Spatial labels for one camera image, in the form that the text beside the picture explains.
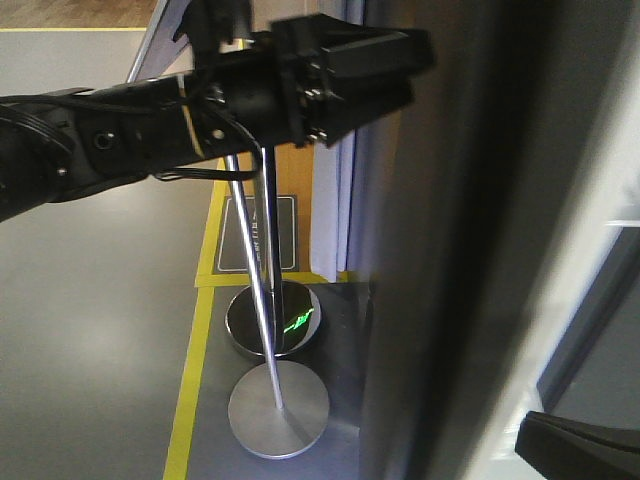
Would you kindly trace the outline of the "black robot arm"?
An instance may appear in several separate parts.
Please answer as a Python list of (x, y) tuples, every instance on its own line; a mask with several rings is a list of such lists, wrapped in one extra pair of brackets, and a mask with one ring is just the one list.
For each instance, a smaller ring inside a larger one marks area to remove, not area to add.
[(428, 32), (351, 24), (324, 14), (273, 22), (223, 52), (243, 22), (193, 1), (176, 37), (194, 68), (94, 92), (1, 100), (1, 216), (68, 202), (147, 177), (248, 181), (204, 160), (266, 147), (333, 145), (412, 101), (411, 80), (435, 62)]

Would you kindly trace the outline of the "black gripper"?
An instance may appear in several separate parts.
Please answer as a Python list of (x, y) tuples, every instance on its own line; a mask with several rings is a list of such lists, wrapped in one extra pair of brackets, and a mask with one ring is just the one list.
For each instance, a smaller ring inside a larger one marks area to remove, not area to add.
[(411, 79), (435, 65), (422, 29), (356, 25), (314, 14), (274, 21), (291, 141), (332, 146), (413, 101)]

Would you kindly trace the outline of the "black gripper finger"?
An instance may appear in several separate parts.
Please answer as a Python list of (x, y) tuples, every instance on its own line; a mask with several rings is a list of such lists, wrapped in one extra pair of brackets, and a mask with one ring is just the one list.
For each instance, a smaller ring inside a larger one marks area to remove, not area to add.
[(546, 479), (637, 479), (639, 432), (530, 411), (515, 452)]

